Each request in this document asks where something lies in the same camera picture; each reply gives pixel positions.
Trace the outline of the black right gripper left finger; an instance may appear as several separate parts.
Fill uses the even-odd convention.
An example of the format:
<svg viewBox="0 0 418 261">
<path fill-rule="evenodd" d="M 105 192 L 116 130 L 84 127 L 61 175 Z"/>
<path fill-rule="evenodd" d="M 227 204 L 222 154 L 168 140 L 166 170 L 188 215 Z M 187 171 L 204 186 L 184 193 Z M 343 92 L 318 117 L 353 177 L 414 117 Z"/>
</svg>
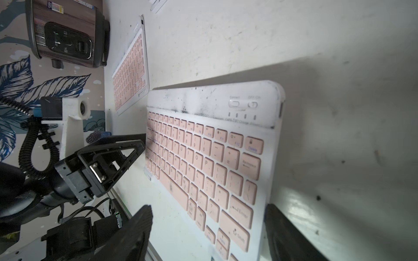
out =
<svg viewBox="0 0 418 261">
<path fill-rule="evenodd" d="M 144 205 L 107 244 L 91 258 L 92 261 L 144 261 L 152 228 L 152 208 Z"/>
</svg>

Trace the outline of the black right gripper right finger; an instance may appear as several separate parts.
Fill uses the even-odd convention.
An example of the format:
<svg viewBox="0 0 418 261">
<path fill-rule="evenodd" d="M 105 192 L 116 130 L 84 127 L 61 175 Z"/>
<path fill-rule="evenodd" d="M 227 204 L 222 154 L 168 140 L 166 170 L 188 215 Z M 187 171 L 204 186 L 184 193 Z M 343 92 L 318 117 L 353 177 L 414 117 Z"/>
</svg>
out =
<svg viewBox="0 0 418 261">
<path fill-rule="evenodd" d="M 266 206 L 264 223 L 273 261 L 327 260 L 274 204 Z"/>
</svg>

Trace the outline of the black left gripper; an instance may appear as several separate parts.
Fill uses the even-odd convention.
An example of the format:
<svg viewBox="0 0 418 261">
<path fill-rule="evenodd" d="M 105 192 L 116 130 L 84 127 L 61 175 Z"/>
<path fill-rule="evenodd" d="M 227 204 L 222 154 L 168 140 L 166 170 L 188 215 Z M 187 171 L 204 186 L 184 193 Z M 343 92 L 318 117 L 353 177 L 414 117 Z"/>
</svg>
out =
<svg viewBox="0 0 418 261">
<path fill-rule="evenodd" d="M 145 151 L 146 134 L 109 136 L 59 161 L 49 177 L 58 203 L 82 204 L 108 193 Z"/>
</svg>

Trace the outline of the pink keyboard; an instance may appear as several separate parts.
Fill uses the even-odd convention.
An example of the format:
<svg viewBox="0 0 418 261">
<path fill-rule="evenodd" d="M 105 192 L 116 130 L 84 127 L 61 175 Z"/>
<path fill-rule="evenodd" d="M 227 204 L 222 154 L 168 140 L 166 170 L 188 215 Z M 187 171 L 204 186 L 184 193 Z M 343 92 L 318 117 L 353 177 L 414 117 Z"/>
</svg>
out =
<svg viewBox="0 0 418 261">
<path fill-rule="evenodd" d="M 135 37 L 112 75 L 118 115 L 140 101 L 150 90 L 144 17 L 140 17 L 134 33 Z"/>
<path fill-rule="evenodd" d="M 148 174 L 220 261 L 257 261 L 283 121 L 270 80 L 148 94 Z"/>
</svg>

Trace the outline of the yellow keyboard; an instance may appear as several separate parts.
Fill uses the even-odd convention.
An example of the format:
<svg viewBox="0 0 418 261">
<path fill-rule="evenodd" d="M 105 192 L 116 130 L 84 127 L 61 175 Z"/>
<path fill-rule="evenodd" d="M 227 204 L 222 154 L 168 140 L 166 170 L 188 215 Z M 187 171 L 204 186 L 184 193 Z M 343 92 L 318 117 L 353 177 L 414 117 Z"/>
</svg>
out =
<svg viewBox="0 0 418 261">
<path fill-rule="evenodd" d="M 151 4 L 150 11 L 157 14 L 166 2 L 167 0 L 149 0 L 149 3 Z"/>
</svg>

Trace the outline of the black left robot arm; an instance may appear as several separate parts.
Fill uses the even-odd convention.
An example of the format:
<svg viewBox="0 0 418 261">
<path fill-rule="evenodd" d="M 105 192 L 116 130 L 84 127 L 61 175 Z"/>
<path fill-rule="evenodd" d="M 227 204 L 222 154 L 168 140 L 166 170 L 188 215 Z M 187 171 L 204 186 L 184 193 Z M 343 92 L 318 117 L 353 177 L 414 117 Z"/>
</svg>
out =
<svg viewBox="0 0 418 261">
<path fill-rule="evenodd" d="M 107 136 L 86 145 L 84 99 L 44 97 L 39 110 L 2 96 L 1 103 L 27 116 L 18 166 L 1 164 L 1 235 L 48 216 L 69 202 L 86 204 L 107 194 L 145 151 L 146 136 Z"/>
</svg>

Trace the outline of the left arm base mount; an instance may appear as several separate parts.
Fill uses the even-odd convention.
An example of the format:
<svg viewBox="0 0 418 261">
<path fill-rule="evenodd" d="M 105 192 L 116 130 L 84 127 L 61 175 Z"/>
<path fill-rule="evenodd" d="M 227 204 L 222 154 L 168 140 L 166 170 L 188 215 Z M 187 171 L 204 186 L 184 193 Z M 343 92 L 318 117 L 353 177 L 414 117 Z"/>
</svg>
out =
<svg viewBox="0 0 418 261">
<path fill-rule="evenodd" d="M 76 217 L 48 230 L 41 238 L 46 242 L 44 260 L 88 261 L 122 228 L 122 224 L 119 212 L 95 222 L 89 217 Z"/>
</svg>

